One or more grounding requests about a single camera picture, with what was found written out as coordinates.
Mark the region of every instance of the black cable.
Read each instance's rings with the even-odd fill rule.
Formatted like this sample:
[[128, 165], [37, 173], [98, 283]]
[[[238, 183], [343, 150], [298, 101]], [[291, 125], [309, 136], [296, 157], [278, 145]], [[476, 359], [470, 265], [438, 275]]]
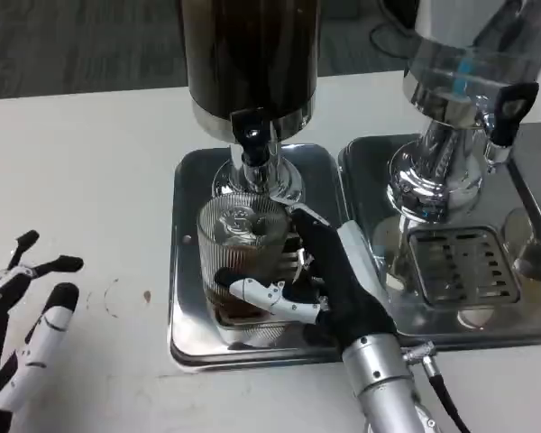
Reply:
[[389, 17], [389, 14], [387, 13], [385, 7], [382, 4], [382, 0], [378, 0], [377, 6], [379, 7], [379, 11], [381, 12], [381, 15], [387, 21], [384, 23], [379, 23], [371, 29], [371, 31], [369, 32], [369, 42], [371, 43], [372, 47], [376, 51], [379, 51], [386, 56], [392, 57], [393, 59], [408, 60], [408, 56], [402, 56], [400, 54], [395, 54], [393, 52], [387, 51], [384, 48], [382, 48], [378, 42], [375, 41], [374, 39], [375, 33], [386, 26], [390, 26], [396, 32], [397, 35], [400, 35], [407, 40], [410, 40], [413, 37], [412, 34], [405, 33], [405, 31], [399, 25], [397, 25], [396, 21], [393, 20], [391, 17]]
[[375, 40], [374, 40], [374, 33], [378, 32], [381, 28], [387, 26], [387, 25], [392, 25], [390, 23], [380, 23], [380, 24], [377, 24], [375, 27], [373, 27], [371, 29], [371, 31], [369, 32], [369, 42], [371, 43], [372, 47], [376, 50], [376, 51], [379, 51], [379, 52], [382, 52], [384, 55], [386, 56], [389, 56], [389, 57], [392, 57], [393, 59], [400, 59], [400, 60], [408, 60], [408, 57], [407, 56], [401, 56], [400, 54], [394, 54], [390, 51], [387, 51], [385, 50], [384, 48], [382, 48]]
[[443, 375], [438, 374], [436, 376], [429, 377], [429, 382], [435, 390], [437, 397], [443, 404], [445, 411], [453, 420], [455, 426], [457, 426], [457, 428], [461, 430], [461, 433], [471, 433], [471, 431], [467, 428], [467, 426], [459, 416], [459, 411], [454, 405], [453, 399], [451, 398], [451, 395], [447, 390], [445, 381], [443, 380]]

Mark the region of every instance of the white table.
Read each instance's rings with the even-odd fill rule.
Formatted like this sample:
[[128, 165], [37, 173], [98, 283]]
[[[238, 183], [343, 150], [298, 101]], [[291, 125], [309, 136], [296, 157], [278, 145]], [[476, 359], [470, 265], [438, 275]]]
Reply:
[[[401, 78], [320, 79], [315, 118], [296, 140], [335, 156], [357, 136], [421, 130]], [[528, 121], [541, 121], [541, 96]], [[185, 153], [220, 145], [198, 128], [186, 88], [0, 101], [0, 252], [35, 228], [41, 240], [27, 261], [71, 253], [86, 262], [68, 278], [81, 297], [51, 380], [13, 431], [362, 431], [340, 364], [188, 375], [170, 359], [174, 170]], [[64, 280], [32, 286], [8, 348]], [[541, 431], [541, 346], [448, 353], [439, 363], [474, 433]], [[455, 431], [416, 374], [444, 431]]]

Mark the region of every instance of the gray carpet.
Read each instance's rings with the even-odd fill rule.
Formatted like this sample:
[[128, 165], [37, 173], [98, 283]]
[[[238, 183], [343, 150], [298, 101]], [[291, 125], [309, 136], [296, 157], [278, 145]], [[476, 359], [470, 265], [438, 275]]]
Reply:
[[[176, 1], [0, 0], [0, 98], [185, 86]], [[412, 44], [392, 25], [369, 41], [375, 0], [323, 7], [321, 76], [404, 68], [392, 54]]]

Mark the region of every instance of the brown liquid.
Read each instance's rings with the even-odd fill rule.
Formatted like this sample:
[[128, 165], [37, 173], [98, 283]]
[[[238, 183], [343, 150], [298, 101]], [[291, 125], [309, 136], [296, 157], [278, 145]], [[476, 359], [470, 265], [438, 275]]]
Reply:
[[319, 0], [180, 0], [192, 97], [211, 115], [273, 118], [315, 92]]

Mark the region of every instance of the glass cup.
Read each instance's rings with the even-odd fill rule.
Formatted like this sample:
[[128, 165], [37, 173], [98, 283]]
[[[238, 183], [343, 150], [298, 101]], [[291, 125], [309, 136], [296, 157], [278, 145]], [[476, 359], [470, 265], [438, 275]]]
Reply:
[[215, 274], [228, 267], [254, 279], [273, 276], [289, 233], [282, 205], [257, 194], [226, 194], [200, 210], [197, 231], [208, 301], [229, 314], [252, 311], [252, 306], [216, 284]]

